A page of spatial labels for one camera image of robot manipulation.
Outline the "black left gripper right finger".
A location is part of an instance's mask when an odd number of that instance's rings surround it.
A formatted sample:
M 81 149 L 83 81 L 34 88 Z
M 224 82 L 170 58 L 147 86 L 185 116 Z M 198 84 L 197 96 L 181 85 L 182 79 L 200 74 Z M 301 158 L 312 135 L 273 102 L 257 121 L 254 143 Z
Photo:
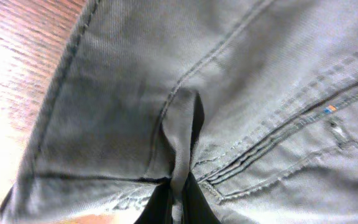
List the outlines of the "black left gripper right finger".
M 182 224 L 221 224 L 190 172 L 182 190 Z

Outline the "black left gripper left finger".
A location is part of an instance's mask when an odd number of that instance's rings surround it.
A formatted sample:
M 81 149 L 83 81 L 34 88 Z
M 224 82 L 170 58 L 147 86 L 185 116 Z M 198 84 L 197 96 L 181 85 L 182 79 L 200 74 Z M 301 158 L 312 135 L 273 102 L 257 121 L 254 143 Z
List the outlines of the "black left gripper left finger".
M 172 224 L 173 195 L 170 184 L 157 186 L 134 224 Z

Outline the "grey shorts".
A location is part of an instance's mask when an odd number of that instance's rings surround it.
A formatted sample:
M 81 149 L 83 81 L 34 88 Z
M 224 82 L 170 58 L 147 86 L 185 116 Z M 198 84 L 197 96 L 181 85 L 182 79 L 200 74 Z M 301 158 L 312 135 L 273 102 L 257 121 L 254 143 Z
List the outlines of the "grey shorts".
M 2 223 L 145 207 L 358 223 L 358 1 L 88 1 Z

